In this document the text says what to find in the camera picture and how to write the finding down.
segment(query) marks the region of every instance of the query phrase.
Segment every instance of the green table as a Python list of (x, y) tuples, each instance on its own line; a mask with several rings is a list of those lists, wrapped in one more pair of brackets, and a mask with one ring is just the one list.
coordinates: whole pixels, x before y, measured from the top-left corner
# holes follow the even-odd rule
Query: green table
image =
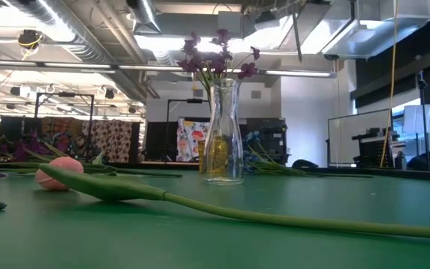
[[(430, 226), (430, 182), (248, 176), (239, 186), (147, 179), (174, 194), (242, 210)], [(100, 202), (0, 179), (0, 268), (428, 268), (430, 240), (246, 223), (168, 202)]]

